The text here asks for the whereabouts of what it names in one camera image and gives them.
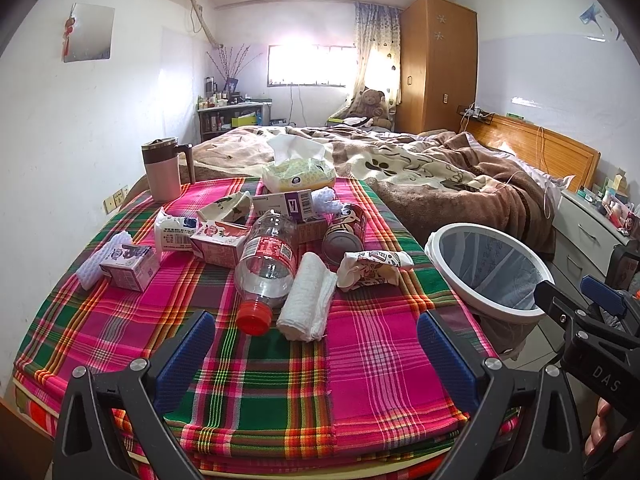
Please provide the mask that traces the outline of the right human hand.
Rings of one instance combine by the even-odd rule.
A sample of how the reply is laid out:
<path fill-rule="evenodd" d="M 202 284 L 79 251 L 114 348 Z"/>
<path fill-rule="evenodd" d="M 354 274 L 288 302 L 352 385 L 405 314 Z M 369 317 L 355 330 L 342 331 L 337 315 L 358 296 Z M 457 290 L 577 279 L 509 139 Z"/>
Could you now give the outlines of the right human hand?
<path fill-rule="evenodd" d="M 597 415 L 593 419 L 590 428 L 590 434 L 584 446 L 584 452 L 587 457 L 593 456 L 599 448 L 604 447 L 605 439 L 608 437 L 608 423 L 606 416 L 612 411 L 612 406 L 603 398 L 598 400 Z"/>

